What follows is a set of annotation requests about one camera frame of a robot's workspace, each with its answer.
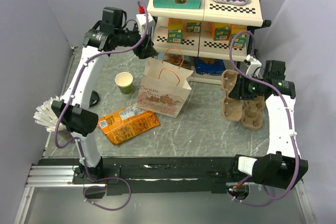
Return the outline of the green paper coffee cup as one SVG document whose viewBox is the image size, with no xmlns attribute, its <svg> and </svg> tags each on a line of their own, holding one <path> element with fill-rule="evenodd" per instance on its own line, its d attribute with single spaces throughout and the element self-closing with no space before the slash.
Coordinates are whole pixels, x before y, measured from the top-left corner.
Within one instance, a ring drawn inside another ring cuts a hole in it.
<svg viewBox="0 0 336 224">
<path fill-rule="evenodd" d="M 115 83 L 122 94 L 131 94 L 133 92 L 133 75 L 129 72 L 121 72 L 116 75 Z"/>
</svg>

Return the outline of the white Cream Bear paper bag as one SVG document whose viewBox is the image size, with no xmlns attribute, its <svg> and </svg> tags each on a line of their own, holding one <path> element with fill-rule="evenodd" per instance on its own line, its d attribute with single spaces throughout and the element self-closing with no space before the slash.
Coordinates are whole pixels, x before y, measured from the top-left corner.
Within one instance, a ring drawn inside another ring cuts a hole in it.
<svg viewBox="0 0 336 224">
<path fill-rule="evenodd" d="M 193 71 L 148 58 L 142 75 L 136 105 L 138 108 L 176 118 L 192 88 L 188 78 Z"/>
</svg>

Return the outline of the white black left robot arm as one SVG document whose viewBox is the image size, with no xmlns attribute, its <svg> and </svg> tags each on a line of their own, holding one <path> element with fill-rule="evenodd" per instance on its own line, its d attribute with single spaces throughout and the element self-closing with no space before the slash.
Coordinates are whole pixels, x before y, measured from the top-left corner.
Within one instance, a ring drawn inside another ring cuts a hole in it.
<svg viewBox="0 0 336 224">
<path fill-rule="evenodd" d="M 139 59 L 158 55 L 153 47 L 149 30 L 155 22 L 142 2 L 132 30 L 126 28 L 127 14 L 115 7 L 105 7 L 102 19 L 97 21 L 84 36 L 81 60 L 68 90 L 59 101 L 53 100 L 51 109 L 57 116 L 55 130 L 65 125 L 79 152 L 80 172 L 92 183 L 104 178 L 103 158 L 98 152 L 94 130 L 98 115 L 89 111 L 93 86 L 105 61 L 118 54 L 132 51 Z"/>
</svg>

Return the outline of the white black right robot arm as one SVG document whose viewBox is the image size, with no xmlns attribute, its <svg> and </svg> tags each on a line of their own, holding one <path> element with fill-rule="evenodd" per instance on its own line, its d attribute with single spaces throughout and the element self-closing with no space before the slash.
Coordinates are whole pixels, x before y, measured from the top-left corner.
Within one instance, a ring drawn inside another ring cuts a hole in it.
<svg viewBox="0 0 336 224">
<path fill-rule="evenodd" d="M 296 87 L 285 80 L 286 64 L 268 60 L 262 78 L 261 62 L 247 56 L 246 73 L 239 73 L 229 97 L 238 101 L 262 97 L 269 118 L 269 147 L 263 157 L 236 155 L 236 164 L 229 168 L 235 181 L 247 175 L 255 184 L 291 190 L 308 171 L 308 161 L 301 159 L 296 142 L 294 106 Z"/>
</svg>

